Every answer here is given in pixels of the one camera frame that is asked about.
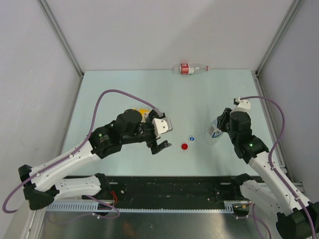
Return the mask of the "blue-label clear drink bottle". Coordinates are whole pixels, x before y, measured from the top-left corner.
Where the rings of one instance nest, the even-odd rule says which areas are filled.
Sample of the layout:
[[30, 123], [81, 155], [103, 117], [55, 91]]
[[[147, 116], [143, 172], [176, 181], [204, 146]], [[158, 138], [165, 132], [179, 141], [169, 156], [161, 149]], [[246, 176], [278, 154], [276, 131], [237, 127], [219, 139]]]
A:
[[217, 124], [217, 119], [214, 119], [205, 133], [206, 142], [208, 144], [215, 144], [223, 134], [223, 132], [217, 128]]

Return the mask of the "red bottle cap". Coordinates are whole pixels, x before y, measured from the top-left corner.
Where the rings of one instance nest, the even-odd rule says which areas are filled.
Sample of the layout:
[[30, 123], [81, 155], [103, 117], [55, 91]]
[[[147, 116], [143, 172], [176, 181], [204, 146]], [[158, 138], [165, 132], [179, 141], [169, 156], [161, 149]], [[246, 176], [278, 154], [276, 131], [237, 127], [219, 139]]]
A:
[[187, 144], [187, 143], [183, 143], [183, 144], [181, 145], [181, 149], [182, 149], [182, 150], [187, 150], [187, 149], [188, 149], [188, 144]]

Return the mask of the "clear red-label water bottle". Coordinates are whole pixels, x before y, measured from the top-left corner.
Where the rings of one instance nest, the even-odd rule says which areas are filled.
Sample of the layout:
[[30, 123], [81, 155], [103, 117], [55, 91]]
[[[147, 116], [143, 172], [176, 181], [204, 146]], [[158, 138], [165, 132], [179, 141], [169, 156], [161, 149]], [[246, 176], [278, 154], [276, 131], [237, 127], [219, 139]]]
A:
[[209, 66], [202, 64], [180, 63], [172, 67], [172, 72], [179, 75], [194, 75], [209, 71]]

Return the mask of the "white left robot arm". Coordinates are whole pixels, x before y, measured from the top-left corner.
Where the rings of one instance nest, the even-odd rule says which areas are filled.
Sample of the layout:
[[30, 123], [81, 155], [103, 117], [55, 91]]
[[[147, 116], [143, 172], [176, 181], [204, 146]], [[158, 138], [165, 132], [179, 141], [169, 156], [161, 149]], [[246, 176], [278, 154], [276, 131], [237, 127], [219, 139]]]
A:
[[73, 150], [43, 164], [31, 167], [23, 165], [18, 172], [24, 182], [23, 193], [33, 211], [43, 209], [58, 199], [80, 196], [105, 199], [111, 192], [105, 174], [89, 177], [67, 178], [75, 170], [121, 151], [125, 144], [145, 142], [153, 155], [171, 144], [157, 140], [172, 131], [172, 124], [165, 115], [152, 110], [146, 119], [139, 111], [129, 109], [111, 123], [96, 128], [88, 140]]

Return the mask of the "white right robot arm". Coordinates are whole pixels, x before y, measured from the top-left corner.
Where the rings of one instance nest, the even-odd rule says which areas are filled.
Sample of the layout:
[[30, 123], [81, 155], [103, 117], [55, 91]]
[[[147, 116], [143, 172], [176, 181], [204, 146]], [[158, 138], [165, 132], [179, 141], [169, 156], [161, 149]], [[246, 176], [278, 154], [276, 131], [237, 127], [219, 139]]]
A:
[[229, 135], [238, 158], [254, 169], [268, 188], [261, 188], [244, 173], [233, 179], [230, 195], [236, 200], [246, 198], [270, 217], [276, 217], [281, 238], [315, 239], [319, 232], [319, 204], [311, 202], [269, 158], [268, 147], [252, 134], [248, 113], [225, 108], [217, 118], [217, 127]]

